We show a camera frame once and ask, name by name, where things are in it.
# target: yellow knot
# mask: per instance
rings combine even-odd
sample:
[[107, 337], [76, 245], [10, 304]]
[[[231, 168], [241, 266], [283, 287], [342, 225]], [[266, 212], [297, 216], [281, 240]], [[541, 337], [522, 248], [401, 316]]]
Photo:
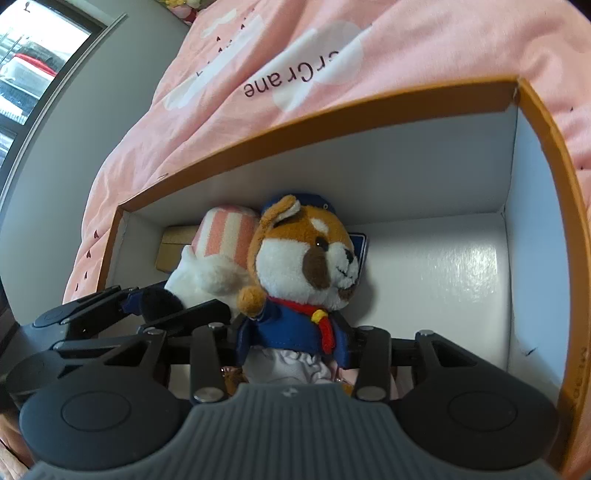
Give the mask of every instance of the yellow knot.
[[316, 310], [313, 314], [312, 317], [310, 318], [310, 320], [312, 320], [312, 322], [314, 322], [316, 325], [318, 325], [320, 323], [320, 321], [325, 318], [328, 317], [328, 313], [326, 313], [324, 310]]

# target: white plush toy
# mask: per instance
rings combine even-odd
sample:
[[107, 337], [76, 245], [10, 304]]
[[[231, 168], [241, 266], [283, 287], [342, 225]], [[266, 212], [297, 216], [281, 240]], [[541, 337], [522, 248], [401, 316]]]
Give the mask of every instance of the white plush toy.
[[184, 247], [181, 261], [164, 288], [178, 297], [186, 309], [208, 300], [220, 300], [230, 307], [234, 318], [239, 313], [238, 293], [252, 283], [247, 257], [258, 221], [258, 215], [244, 207], [209, 210], [191, 245]]

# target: blue hat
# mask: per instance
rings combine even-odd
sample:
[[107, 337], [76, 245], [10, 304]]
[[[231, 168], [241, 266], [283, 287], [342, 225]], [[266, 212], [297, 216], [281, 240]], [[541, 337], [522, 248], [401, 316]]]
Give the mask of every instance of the blue hat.
[[282, 195], [275, 196], [271, 199], [270, 202], [266, 203], [263, 206], [261, 210], [261, 215], [263, 215], [269, 209], [269, 207], [275, 205], [286, 195], [293, 195], [295, 198], [299, 200], [302, 206], [309, 205], [311, 207], [322, 208], [336, 215], [335, 208], [331, 205], [331, 203], [328, 200], [326, 200], [324, 197], [321, 197], [320, 195], [315, 195], [313, 193], [284, 193]]

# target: stuffed shiba inu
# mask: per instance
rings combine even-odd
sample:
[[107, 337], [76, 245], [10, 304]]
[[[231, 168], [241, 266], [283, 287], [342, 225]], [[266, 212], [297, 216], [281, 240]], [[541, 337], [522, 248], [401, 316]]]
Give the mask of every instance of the stuffed shiba inu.
[[286, 195], [267, 205], [248, 251], [254, 285], [238, 294], [248, 317], [238, 361], [251, 382], [330, 381], [327, 362], [348, 366], [348, 334], [331, 312], [344, 308], [359, 276], [353, 243], [332, 205]]

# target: plush toy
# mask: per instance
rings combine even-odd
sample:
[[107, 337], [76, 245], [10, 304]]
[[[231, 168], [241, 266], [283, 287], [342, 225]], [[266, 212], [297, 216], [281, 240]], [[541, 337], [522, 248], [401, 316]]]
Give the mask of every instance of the plush toy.
[[329, 382], [329, 360], [348, 367], [347, 328], [331, 312], [353, 295], [359, 261], [328, 201], [294, 194], [264, 207], [248, 271], [254, 285], [238, 296], [248, 319], [237, 354], [250, 382]]
[[191, 308], [217, 299], [238, 314], [236, 300], [250, 285], [247, 253], [258, 223], [248, 208], [222, 206], [209, 210], [191, 245], [183, 248], [181, 261], [164, 288]]

